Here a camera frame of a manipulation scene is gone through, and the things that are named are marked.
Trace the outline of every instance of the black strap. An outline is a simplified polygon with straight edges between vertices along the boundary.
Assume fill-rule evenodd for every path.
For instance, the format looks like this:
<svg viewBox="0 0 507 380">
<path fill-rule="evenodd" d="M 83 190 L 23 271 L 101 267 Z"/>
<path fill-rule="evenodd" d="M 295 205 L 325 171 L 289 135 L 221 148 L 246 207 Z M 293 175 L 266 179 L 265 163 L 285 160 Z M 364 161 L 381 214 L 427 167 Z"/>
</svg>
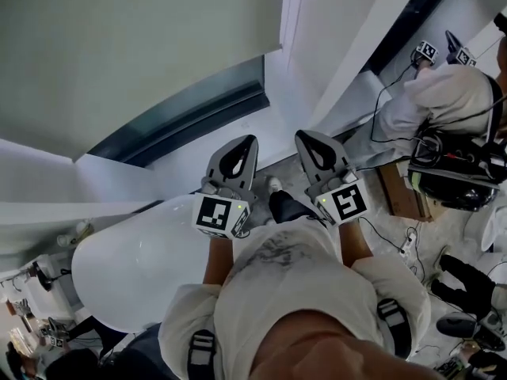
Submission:
<svg viewBox="0 0 507 380">
<path fill-rule="evenodd" d="M 202 329 L 190 340 L 187 372 L 189 380 L 215 380 L 213 358 L 216 353 L 215 334 Z"/>
<path fill-rule="evenodd" d="M 395 344 L 395 355 L 406 359 L 412 351 L 412 332 L 406 311 L 392 298 L 379 302 L 377 306 L 379 318 L 385 322 Z"/>
<path fill-rule="evenodd" d="M 493 78 L 491 78 L 487 74 L 485 74 L 485 76 L 487 77 L 488 82 L 491 85 L 491 91 L 493 93 L 493 102 L 496 103 L 497 101 L 499 101 L 503 97 L 503 94 L 501 92 L 501 88 Z M 488 137 L 487 142 L 488 143 L 493 142 L 495 137 L 497 136 L 497 132 L 498 132 L 498 128 L 500 127 L 500 122 L 501 122 L 501 117 L 503 115 L 503 112 L 504 112 L 504 103 L 503 102 L 496 104 L 493 107 L 493 110 L 491 111 L 490 121 L 488 122 L 488 125 L 489 125 L 488 135 L 487 135 L 487 137 Z"/>
</svg>

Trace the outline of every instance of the leg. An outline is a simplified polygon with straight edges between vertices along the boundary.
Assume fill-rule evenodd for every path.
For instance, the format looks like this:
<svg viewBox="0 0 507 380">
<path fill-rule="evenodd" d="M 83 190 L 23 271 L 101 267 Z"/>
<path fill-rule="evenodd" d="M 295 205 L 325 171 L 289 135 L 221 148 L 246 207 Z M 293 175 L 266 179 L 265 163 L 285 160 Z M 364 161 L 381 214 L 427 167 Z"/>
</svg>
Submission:
<svg viewBox="0 0 507 380">
<path fill-rule="evenodd" d="M 439 280 L 433 280 L 431 292 L 445 302 L 450 302 L 458 306 L 464 313 L 476 314 L 475 301 L 466 291 L 454 290 L 441 283 Z"/>
<path fill-rule="evenodd" d="M 92 330 L 95 330 L 102 340 L 101 357 L 112 350 L 119 342 L 121 342 L 122 339 L 127 336 L 126 333 L 110 329 L 107 326 L 101 324 L 94 317 L 89 317 L 74 329 L 71 329 L 69 331 L 70 340 L 73 340 L 78 336 L 81 336 Z"/>
<path fill-rule="evenodd" d="M 274 192 L 269 197 L 269 210 L 271 210 L 271 214 L 278 224 L 294 221 L 304 215 L 320 219 L 310 208 L 294 200 L 290 194 L 283 190 Z"/>
<path fill-rule="evenodd" d="M 485 302 L 490 306 L 495 283 L 487 275 L 450 255 L 441 257 L 440 267 L 463 283 L 476 302 Z"/>
</svg>

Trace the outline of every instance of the person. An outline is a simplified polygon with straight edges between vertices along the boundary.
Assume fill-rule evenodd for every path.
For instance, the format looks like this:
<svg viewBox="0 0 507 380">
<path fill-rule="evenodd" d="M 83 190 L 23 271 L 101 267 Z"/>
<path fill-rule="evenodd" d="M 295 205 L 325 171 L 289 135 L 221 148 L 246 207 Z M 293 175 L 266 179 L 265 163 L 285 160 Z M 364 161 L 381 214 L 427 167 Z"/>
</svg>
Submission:
<svg viewBox="0 0 507 380">
<path fill-rule="evenodd" d="M 492 307 L 499 314 L 504 314 L 507 311 L 507 286 L 496 284 L 485 273 L 451 256 L 450 251 L 449 246 L 443 247 L 436 259 L 435 269 L 456 277 L 465 290 L 443 284 L 439 272 L 427 282 L 428 289 L 445 302 L 458 306 L 464 313 L 474 314 L 478 321 L 485 318 Z"/>
<path fill-rule="evenodd" d="M 23 355 L 17 352 L 14 344 L 9 342 L 7 344 L 6 360 L 9 366 L 10 372 L 16 380 L 23 380 Z"/>
<path fill-rule="evenodd" d="M 123 351 L 107 356 L 100 362 L 97 353 L 91 349 L 70 351 L 49 365 L 45 372 L 46 379 L 177 380 L 162 360 L 157 338 L 159 328 L 160 324 L 151 326 Z"/>
<path fill-rule="evenodd" d="M 507 378 L 507 360 L 496 353 L 482 351 L 475 342 L 467 342 L 459 357 L 479 372 L 494 376 L 496 380 Z"/>
<path fill-rule="evenodd" d="M 79 338 L 86 333 L 89 334 L 88 337 Z M 68 352 L 86 347 L 95 348 L 101 350 L 100 357 L 102 357 L 126 335 L 126 333 L 106 327 L 94 317 L 88 317 L 68 332 L 68 339 L 63 343 L 62 348 L 53 347 L 46 342 L 45 337 L 41 336 L 35 351 L 30 356 L 24 356 L 16 351 L 12 342 L 9 343 L 7 361 L 16 378 L 19 375 L 18 371 L 21 371 L 25 377 L 44 379 L 46 369 Z"/>
<path fill-rule="evenodd" d="M 269 179 L 274 226 L 234 247 L 212 238 L 202 284 L 179 287 L 159 333 L 162 357 L 188 379 L 189 345 L 213 328 L 215 379 L 441 379 L 386 349 L 377 304 L 405 309 L 412 350 L 429 326 L 425 288 L 397 256 L 373 256 L 358 221 L 339 227 L 341 248 L 318 216 Z"/>
<path fill-rule="evenodd" d="M 497 84 L 507 94 L 507 38 L 497 53 L 501 73 Z M 472 66 L 448 65 L 430 69 L 428 60 L 418 63 L 417 78 L 406 82 L 403 94 L 388 101 L 376 114 L 344 142 L 353 165 L 375 168 L 411 156 L 423 123 L 453 134 L 484 135 L 489 113 L 444 125 L 489 108 L 493 92 L 487 77 Z M 501 130 L 507 125 L 507 112 Z"/>
</svg>

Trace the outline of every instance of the white t-shirt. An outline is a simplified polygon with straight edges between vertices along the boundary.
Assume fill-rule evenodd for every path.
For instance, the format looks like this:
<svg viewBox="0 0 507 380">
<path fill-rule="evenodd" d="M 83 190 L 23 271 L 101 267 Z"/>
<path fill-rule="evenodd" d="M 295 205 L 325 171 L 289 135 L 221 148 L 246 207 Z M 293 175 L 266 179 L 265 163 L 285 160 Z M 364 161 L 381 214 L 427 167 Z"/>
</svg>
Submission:
<svg viewBox="0 0 507 380">
<path fill-rule="evenodd" d="M 162 323 L 162 357 L 180 378 L 188 378 L 190 338 L 210 317 L 219 344 L 217 380 L 246 380 L 267 332 L 298 310 L 335 317 L 358 339 L 381 346 L 381 299 L 394 298 L 406 310 L 413 348 L 429 326 L 428 293 L 398 256 L 358 260 L 349 269 L 328 230 L 306 217 L 258 227 L 239 241 L 245 248 L 224 286 L 180 287 Z"/>
</svg>

